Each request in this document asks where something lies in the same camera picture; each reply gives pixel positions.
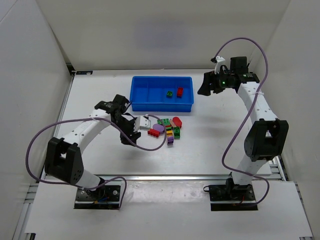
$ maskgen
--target red block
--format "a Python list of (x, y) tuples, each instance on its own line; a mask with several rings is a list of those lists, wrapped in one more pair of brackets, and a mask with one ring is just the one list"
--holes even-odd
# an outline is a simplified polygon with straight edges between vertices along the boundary
[(172, 118), (172, 121), (174, 122), (174, 124), (181, 128), (182, 127), (182, 121), (180, 120), (180, 118), (178, 118), (177, 116), (175, 116), (174, 118)]
[(182, 97), (183, 93), (184, 93), (184, 88), (183, 87), (178, 87), (178, 90), (176, 91), (176, 96), (177, 97)]
[(154, 129), (150, 128), (150, 130), (148, 131), (148, 135), (155, 136), (155, 137), (158, 138), (159, 135), (160, 135), (160, 132), (157, 131), (157, 130), (154, 130)]

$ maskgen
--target purple block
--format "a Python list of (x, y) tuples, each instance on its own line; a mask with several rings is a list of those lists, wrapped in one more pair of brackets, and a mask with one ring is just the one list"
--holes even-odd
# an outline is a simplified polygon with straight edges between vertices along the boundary
[(163, 134), (165, 132), (165, 127), (160, 124), (153, 124), (152, 128), (154, 130), (157, 130), (160, 132), (160, 134)]
[(168, 140), (168, 144), (173, 144), (174, 143), (174, 137), (173, 136), (168, 136), (167, 140)]

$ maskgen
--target yellow block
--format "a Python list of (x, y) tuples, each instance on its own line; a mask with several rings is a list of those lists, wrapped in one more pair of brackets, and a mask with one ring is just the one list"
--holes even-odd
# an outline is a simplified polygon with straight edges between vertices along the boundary
[(172, 130), (166, 131), (166, 136), (167, 137), (170, 137), (170, 136), (173, 136), (173, 135), (174, 135), (174, 133), (173, 133)]

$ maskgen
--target black mounting plate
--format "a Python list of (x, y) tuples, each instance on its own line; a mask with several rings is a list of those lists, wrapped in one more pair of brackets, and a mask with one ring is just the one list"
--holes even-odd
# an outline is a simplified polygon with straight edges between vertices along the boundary
[(234, 192), (232, 195), (227, 194), (227, 186), (223, 185), (209, 185), (210, 205), (211, 211), (256, 211), (257, 205), (252, 202), (255, 201), (255, 192), (252, 186), (248, 186), (245, 193)]
[(74, 209), (104, 209), (114, 210), (119, 208), (120, 185), (105, 185), (105, 194), (101, 199), (108, 197), (105, 201), (94, 203), (95, 199), (87, 195), (86, 191), (78, 189), (74, 200)]

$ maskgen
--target white wall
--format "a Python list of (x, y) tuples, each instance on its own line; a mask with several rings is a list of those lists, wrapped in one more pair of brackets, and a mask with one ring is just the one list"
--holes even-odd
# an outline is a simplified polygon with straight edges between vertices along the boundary
[[(290, 0), (37, 1), (76, 70), (108, 70), (212, 68), (230, 38), (265, 47)], [(254, 49), (232, 43), (223, 56), (250, 57)]]
[[(267, 48), (263, 87), (272, 110), (289, 123), (283, 158), (297, 181), (313, 234), (320, 239), (320, 1), (291, 0)], [(255, 70), (262, 78), (261, 60)]]
[[(29, 141), (57, 120), (70, 75), (35, 0), (0, 1), (0, 239), (12, 239), (32, 179)], [(36, 142), (31, 169), (43, 166), (48, 131)]]

